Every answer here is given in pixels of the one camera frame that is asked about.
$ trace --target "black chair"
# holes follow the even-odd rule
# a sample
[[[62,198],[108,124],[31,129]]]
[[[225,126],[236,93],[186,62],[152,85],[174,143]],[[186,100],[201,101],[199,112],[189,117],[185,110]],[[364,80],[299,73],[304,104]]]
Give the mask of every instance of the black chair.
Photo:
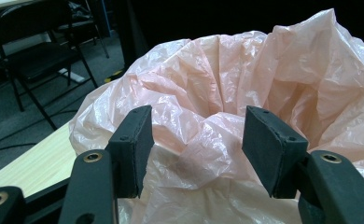
[[[89,80],[97,88],[97,83],[92,76],[91,70],[79,46],[75,44],[75,49],[69,49],[60,46],[58,43],[42,42],[11,54],[6,53],[4,46],[10,42],[29,36],[45,33],[53,36],[51,31],[61,24],[68,23],[69,29],[71,29],[71,17],[69,6],[64,0],[35,1],[29,4],[7,8],[0,14],[0,68],[4,69],[8,76],[20,110],[23,111],[20,96],[28,93],[54,130],[57,129],[56,125],[45,111],[44,106],[33,95],[32,90],[49,83],[49,81],[52,81],[56,77],[63,77],[59,71],[65,68],[68,72],[67,84],[70,85],[71,65],[79,61],[84,63],[89,78],[74,88],[68,87],[68,90],[59,97],[64,96]],[[68,38],[71,44],[75,43],[72,37]],[[18,80],[22,85],[24,89],[23,93],[19,92],[15,80]]]
[[[88,1],[84,0],[84,5],[82,6],[78,3],[69,2],[69,7],[71,8],[71,12],[73,13],[73,21],[72,21],[72,32],[75,36],[77,42],[84,42],[87,40],[87,36],[92,37],[92,41],[94,45],[96,44],[96,38],[98,38],[101,42],[101,45],[104,49],[106,58],[109,58],[109,54],[107,52],[106,46],[103,41],[103,37],[97,25],[97,15],[99,6],[96,1]],[[56,32],[68,34],[68,24],[64,24],[56,29]]]

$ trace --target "plastic bag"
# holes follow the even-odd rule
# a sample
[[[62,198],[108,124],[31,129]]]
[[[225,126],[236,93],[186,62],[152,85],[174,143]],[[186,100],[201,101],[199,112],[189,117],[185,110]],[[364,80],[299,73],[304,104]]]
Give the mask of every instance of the plastic bag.
[[[300,223],[296,200],[270,199],[241,150],[245,107],[274,112],[308,151],[353,161],[364,176],[364,43],[332,9],[302,23],[160,44],[89,94],[70,122],[77,153],[105,148],[127,113],[152,105],[141,199],[131,223]]]

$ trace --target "pink plastic bag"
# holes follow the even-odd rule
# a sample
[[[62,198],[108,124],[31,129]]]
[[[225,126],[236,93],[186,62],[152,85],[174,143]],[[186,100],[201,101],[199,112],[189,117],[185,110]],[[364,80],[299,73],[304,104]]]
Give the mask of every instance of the pink plastic bag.
[[[140,105],[152,105],[155,146],[141,199],[119,201],[121,222],[300,223],[297,201],[270,199],[241,150],[247,105],[364,176],[364,43],[332,9],[267,35],[158,45],[86,97],[70,122],[72,146],[105,148]]]

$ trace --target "chair leg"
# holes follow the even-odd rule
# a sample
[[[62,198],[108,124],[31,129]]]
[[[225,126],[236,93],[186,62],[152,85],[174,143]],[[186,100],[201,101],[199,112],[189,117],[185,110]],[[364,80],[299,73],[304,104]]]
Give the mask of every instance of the chair leg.
[[[89,66],[87,65],[87,62],[86,62],[86,60],[84,59],[83,56],[82,56],[82,62],[84,64],[84,66],[86,67],[87,73],[89,73],[92,84],[94,85],[95,88],[98,88],[97,82],[95,81],[94,76],[92,75],[92,72],[91,72]]]
[[[17,90],[17,86],[16,86],[16,83],[14,82],[14,77],[12,77],[10,75],[10,73],[8,72],[8,70],[5,70],[5,72],[7,73],[7,77],[11,83],[11,86],[13,87],[13,92],[14,92],[14,96],[16,97],[16,101],[17,101],[17,104],[19,105],[19,109],[21,112],[24,111],[24,107],[22,107],[22,103],[21,103],[21,99],[20,99],[20,94],[19,94],[19,91]]]
[[[71,85],[71,65],[68,66],[68,86]]]
[[[94,24],[94,26],[95,26],[95,30],[97,31],[98,38],[100,39],[101,45],[103,46],[105,56],[106,56],[106,58],[109,58],[109,54],[107,53],[106,46],[105,46],[105,44],[103,42],[103,37],[101,36],[100,31],[98,30],[98,26],[97,26],[97,24]]]
[[[43,108],[43,106],[39,103],[39,101],[37,101],[36,97],[32,94],[32,92],[30,91],[30,89],[27,87],[27,85],[23,82],[20,81],[20,84],[22,85],[22,87],[25,89],[25,91],[28,93],[28,95],[31,97],[31,100],[33,100],[34,104],[36,105],[36,107],[39,109],[40,113],[43,115],[43,117],[45,117],[45,119],[48,121],[49,125],[51,126],[51,128],[56,131],[57,130],[57,126],[54,124],[54,122],[51,120],[50,116],[48,115],[48,113],[46,113],[45,109]]]

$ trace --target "black cable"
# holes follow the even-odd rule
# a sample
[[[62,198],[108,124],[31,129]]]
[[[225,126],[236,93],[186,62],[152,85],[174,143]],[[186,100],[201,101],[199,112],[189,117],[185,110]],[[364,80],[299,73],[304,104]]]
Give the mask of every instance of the black cable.
[[[45,120],[45,119],[40,119],[40,120],[38,120],[38,121],[36,121],[36,122],[34,122],[34,123],[32,123],[32,124],[30,124],[30,125],[26,126],[26,127],[23,127],[23,128],[21,128],[21,129],[18,129],[17,131],[15,131],[15,132],[13,132],[13,133],[10,133],[10,134],[6,135],[5,137],[3,137],[3,138],[1,138],[1,139],[0,139],[0,142],[1,142],[1,141],[3,141],[3,140],[5,140],[5,139],[7,139],[7,138],[9,138],[9,137],[11,137],[11,136],[13,136],[13,135],[14,135],[14,134],[16,134],[16,133],[19,133],[19,132],[24,131],[24,130],[25,130],[25,129],[27,129],[27,128],[31,128],[32,126],[36,125],[37,123],[42,122],[43,120]]]
[[[13,147],[28,147],[28,146],[34,146],[37,143],[26,143],[26,144],[18,144],[18,145],[12,145],[12,146],[8,146],[8,147],[0,147],[0,151],[2,150],[6,150],[6,149],[10,149]]]
[[[56,114],[57,113],[60,113],[60,112],[62,112],[64,109],[66,109],[68,106],[70,106],[70,105],[72,105],[72,104],[74,104],[74,103],[76,103],[77,101],[79,101],[80,99],[82,99],[82,98],[84,98],[84,97],[86,97],[87,95],[86,94],[83,94],[83,95],[81,95],[81,96],[79,96],[76,100],[74,100],[72,103],[70,103],[69,105],[66,105],[66,106],[64,106],[63,108],[61,108],[58,112],[56,112]]]
[[[67,113],[77,113],[77,110],[65,110],[65,111],[59,111],[55,114],[52,114],[50,115],[50,117],[55,117],[55,116],[58,116],[58,115],[61,115],[61,114],[67,114]]]

